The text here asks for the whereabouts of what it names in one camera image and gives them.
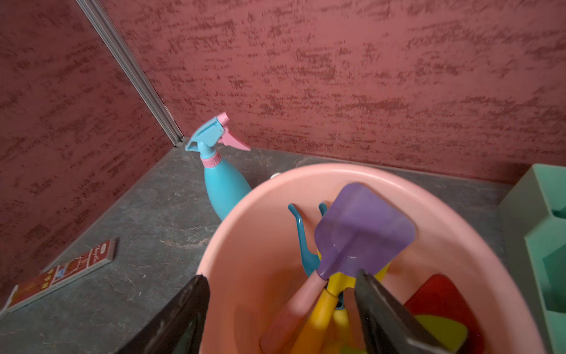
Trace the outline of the purple shovel pink handle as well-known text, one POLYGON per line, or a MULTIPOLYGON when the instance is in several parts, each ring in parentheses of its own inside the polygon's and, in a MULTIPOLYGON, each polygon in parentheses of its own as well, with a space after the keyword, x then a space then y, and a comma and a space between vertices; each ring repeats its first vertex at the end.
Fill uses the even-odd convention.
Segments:
MULTIPOLYGON (((315 244, 337 249, 353 246, 386 246, 396 256, 415 241, 414 223, 368 187, 352 183, 338 194, 315 228, 315 244)), ((259 340, 264 353, 278 353, 298 326, 304 326, 326 283, 315 270, 277 314, 259 340)))

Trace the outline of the green trowel yellow handle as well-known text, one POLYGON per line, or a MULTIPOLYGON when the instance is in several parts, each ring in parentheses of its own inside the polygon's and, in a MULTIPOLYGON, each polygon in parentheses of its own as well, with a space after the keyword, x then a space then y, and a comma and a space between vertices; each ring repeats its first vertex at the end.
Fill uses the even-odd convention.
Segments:
MULTIPOLYGON (((437 340, 439 340, 451 353, 456 353, 466 342, 468 329, 465 325, 444 317, 434 315, 416 315, 416 320, 437 340)), ((329 342, 324 345, 321 353, 339 354, 354 353, 366 354, 365 350, 346 345, 343 342, 329 342)))

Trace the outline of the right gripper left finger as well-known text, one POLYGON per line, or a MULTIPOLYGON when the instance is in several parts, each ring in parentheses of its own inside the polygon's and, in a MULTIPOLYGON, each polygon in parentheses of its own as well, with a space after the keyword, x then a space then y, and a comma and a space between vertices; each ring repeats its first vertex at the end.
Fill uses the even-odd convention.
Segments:
POLYGON ((199 353, 210 301, 209 282, 194 276, 118 353, 199 353))

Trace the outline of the red shovel wooden handle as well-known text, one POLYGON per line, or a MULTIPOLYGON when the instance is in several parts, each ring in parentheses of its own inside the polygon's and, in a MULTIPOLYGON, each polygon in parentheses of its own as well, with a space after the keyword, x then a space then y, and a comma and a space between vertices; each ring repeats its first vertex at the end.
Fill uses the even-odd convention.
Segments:
POLYGON ((467 327, 468 337, 458 353, 484 353, 483 332, 469 305, 452 281, 443 274, 430 277, 405 303, 414 315, 434 315, 467 327))

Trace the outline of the teal spray bottle pink trigger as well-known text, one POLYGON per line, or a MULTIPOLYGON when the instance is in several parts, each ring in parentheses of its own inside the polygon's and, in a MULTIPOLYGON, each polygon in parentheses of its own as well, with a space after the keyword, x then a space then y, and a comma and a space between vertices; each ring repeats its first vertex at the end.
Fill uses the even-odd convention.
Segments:
POLYGON ((223 159, 216 149, 217 144, 244 151, 251 149, 229 131, 228 123, 229 117, 225 112, 213 117, 194 132, 185 146, 186 151, 200 155, 206 192, 221 220, 251 191, 243 174, 223 159))

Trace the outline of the yellow shovel yellow handle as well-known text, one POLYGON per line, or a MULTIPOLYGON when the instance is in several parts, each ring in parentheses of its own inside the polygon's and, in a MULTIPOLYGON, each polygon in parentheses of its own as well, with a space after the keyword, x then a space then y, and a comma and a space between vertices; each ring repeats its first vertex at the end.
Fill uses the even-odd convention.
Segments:
POLYGON ((326 283, 319 288, 317 303, 301 329, 290 352, 318 353, 322 348, 327 328, 339 301, 339 294, 355 286, 359 270, 381 280, 397 252, 386 246, 353 246, 342 250, 317 246, 321 256, 316 276, 326 283))

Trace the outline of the blue fork yellow handle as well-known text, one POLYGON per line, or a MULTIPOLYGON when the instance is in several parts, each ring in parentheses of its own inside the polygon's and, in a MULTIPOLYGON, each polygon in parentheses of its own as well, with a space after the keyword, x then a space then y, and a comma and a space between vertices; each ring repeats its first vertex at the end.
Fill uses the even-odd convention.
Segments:
MULTIPOLYGON (((315 270, 318 269, 320 260, 319 259, 315 260, 314 253, 312 253, 308 249, 307 238, 305 233, 305 223, 303 221, 302 215, 297 210, 294 204, 289 204, 287 208, 290 210, 290 212, 293 214, 293 216, 296 219, 296 227, 299 237, 299 249, 300 249, 301 261, 302 261, 302 267, 303 270, 305 271, 305 274, 309 277, 315 270)), ((324 216, 328 210, 328 207, 323 202, 320 203, 318 209, 321 215, 324 216)), ((346 310, 346 307, 344 305, 343 292, 342 292, 338 295, 338 304, 336 306, 336 311, 343 311, 343 310, 346 310)))

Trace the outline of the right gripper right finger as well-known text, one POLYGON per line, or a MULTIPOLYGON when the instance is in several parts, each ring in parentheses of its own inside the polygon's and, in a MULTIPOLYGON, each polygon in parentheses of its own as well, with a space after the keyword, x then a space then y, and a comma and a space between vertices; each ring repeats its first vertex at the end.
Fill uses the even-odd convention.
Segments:
POLYGON ((355 299, 368 353, 447 353, 447 348, 365 271, 358 272, 355 299))

